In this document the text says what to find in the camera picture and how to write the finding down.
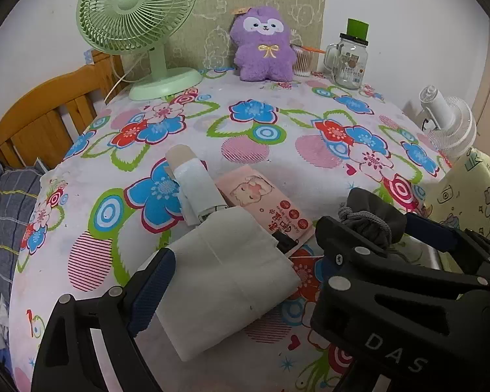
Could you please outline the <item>green desk fan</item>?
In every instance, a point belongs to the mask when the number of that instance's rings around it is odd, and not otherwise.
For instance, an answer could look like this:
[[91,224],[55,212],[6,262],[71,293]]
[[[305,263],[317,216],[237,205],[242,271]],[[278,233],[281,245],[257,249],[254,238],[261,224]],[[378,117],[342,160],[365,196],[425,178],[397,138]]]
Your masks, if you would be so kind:
[[129,98],[154,100],[198,85],[191,67],[166,66],[164,44],[188,19],[196,0],[78,0],[77,26],[97,51],[147,54],[150,74],[133,84]]

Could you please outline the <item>purple plush toy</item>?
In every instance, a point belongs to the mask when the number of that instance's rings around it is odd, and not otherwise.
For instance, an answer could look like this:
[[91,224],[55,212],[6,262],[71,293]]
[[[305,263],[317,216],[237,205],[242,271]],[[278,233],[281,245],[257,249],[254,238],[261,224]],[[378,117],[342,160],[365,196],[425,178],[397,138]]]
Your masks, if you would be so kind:
[[234,64],[242,81],[293,80],[296,54],[291,48],[290,28],[277,9],[247,9],[235,18],[230,37],[236,46]]

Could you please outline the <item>pink cartoon tissue pack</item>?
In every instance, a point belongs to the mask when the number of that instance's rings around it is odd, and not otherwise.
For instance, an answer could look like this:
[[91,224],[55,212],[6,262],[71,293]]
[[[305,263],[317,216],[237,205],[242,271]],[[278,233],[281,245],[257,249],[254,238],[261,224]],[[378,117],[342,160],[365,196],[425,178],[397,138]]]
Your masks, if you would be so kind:
[[311,218],[302,212],[265,175],[241,166],[216,180],[232,206],[240,206],[278,241],[278,249],[292,255],[314,235]]

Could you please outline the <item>glass mason jar mug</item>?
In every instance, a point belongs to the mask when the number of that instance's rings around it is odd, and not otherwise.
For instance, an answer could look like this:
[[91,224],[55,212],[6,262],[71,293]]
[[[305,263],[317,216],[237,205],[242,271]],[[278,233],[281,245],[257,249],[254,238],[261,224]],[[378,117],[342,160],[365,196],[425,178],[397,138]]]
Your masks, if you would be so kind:
[[346,32],[326,48],[324,66],[342,88],[358,90],[362,85],[368,60],[368,28],[361,20],[348,19]]

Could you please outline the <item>white floor fan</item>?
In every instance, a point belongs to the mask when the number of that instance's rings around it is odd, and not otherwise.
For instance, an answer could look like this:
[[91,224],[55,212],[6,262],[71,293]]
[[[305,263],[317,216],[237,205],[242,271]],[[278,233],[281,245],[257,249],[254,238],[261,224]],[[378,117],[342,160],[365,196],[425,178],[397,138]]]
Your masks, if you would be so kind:
[[419,93],[427,114],[427,137],[450,162],[457,161],[474,145],[476,122],[469,105],[461,98],[443,96],[434,85]]

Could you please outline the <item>grey drawstring pouch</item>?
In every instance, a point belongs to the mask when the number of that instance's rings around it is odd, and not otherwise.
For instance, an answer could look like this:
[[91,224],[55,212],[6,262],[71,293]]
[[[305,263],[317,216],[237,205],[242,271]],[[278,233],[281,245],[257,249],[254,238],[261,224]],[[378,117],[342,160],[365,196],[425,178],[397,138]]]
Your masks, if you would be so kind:
[[406,226],[402,212],[363,188],[350,191],[338,216],[347,227],[384,250],[402,239]]

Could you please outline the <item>white rolled bandage tube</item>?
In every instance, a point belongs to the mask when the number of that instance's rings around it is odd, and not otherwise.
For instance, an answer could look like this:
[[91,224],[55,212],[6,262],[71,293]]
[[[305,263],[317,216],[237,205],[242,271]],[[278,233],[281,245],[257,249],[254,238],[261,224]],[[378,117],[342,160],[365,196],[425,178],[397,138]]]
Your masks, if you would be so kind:
[[179,186],[180,209],[189,227],[203,223],[215,211],[228,208],[206,166],[184,144],[175,145],[165,154],[172,179]]

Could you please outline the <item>floral tablecloth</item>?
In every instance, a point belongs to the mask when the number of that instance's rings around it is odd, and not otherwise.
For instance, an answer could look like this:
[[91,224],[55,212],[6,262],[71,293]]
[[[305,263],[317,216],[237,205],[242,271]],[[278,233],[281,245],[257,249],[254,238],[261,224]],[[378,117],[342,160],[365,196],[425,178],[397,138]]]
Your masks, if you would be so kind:
[[40,179],[21,240],[9,310],[16,387],[31,387],[59,296],[125,285],[153,251],[188,232],[165,154],[184,144],[213,178],[241,166],[265,175],[311,218],[336,215],[353,188],[400,211],[428,214],[425,189],[449,161],[369,86],[346,91],[308,81],[243,82],[206,73],[175,96],[117,96]]

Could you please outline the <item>white tissue pack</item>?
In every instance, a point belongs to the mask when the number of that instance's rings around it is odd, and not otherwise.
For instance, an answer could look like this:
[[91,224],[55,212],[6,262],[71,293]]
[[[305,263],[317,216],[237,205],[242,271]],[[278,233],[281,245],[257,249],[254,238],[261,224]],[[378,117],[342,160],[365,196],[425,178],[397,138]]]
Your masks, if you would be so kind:
[[170,246],[175,273],[156,314],[186,362],[296,292],[291,261],[240,207],[216,211]]

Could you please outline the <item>grey plaid pillow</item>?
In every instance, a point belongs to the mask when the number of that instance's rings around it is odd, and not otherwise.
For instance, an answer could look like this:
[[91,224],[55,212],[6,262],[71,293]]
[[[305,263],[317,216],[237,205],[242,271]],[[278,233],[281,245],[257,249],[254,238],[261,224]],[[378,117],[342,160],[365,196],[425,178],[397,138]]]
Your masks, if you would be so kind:
[[10,300],[21,240],[41,191],[40,166],[13,169],[0,162],[0,294]]

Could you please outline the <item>yellow cartoon gift bag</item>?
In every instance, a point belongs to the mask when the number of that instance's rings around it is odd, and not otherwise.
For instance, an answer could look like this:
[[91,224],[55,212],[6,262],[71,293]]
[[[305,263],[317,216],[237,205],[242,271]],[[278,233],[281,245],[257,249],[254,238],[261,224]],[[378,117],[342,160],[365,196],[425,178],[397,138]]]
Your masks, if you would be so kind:
[[490,156],[471,148],[449,172],[427,188],[428,217],[490,240]]

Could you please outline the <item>cotton swab jar orange lid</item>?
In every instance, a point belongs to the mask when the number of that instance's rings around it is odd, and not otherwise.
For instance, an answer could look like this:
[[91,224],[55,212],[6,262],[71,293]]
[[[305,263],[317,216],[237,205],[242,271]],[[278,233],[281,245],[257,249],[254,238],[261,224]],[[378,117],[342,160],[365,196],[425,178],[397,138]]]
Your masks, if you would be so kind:
[[311,75],[311,65],[314,55],[324,54],[325,51],[304,45],[291,45],[296,54],[296,62],[293,65],[294,75],[307,77]]

